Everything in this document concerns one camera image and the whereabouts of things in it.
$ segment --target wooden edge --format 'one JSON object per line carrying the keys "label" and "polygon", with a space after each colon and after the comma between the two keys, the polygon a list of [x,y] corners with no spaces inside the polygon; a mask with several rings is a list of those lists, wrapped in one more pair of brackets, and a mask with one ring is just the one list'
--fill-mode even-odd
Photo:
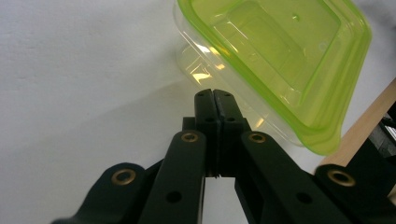
{"label": "wooden edge", "polygon": [[320,165],[337,164],[347,166],[359,150],[364,141],[369,137],[375,126],[387,113],[396,101],[396,78],[381,92],[369,108],[346,132],[341,140],[339,149],[332,155],[323,159]]}

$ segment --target white table surface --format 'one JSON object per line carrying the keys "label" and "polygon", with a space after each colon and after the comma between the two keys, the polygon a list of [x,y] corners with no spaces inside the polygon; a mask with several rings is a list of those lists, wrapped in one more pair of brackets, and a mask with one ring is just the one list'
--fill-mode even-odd
{"label": "white table surface", "polygon": [[[373,41],[343,133],[396,77],[396,2],[355,0]],[[173,1],[0,4],[0,224],[70,217],[108,167],[163,158],[198,88],[178,69]],[[322,159],[280,145],[306,171]],[[207,179],[204,223],[247,223]]]}

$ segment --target lime green plastic lid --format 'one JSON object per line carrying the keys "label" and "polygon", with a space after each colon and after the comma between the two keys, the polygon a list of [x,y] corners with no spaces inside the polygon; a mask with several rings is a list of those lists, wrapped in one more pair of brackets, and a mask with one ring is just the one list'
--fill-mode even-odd
{"label": "lime green plastic lid", "polygon": [[177,0],[190,25],[318,154],[340,144],[371,32],[348,0]]}

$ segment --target clear plastic container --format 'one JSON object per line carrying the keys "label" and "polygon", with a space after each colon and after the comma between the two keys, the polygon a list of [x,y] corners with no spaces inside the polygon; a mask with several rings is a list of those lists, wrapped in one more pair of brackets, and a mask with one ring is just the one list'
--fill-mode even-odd
{"label": "clear plastic container", "polygon": [[189,43],[180,67],[203,89],[234,94],[252,128],[318,154],[338,148],[371,39],[352,3],[178,0],[175,19]]}

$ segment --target black metal bracket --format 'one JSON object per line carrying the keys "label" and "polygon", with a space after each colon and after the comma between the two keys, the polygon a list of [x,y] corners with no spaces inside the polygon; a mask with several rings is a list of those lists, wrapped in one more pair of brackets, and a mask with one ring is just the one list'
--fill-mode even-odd
{"label": "black metal bracket", "polygon": [[369,143],[348,167],[310,175],[271,136],[250,130],[230,93],[194,100],[195,117],[183,119],[163,161],[109,168],[77,213],[53,224],[201,223],[205,178],[220,175],[235,177],[249,223],[396,223],[395,164]]}

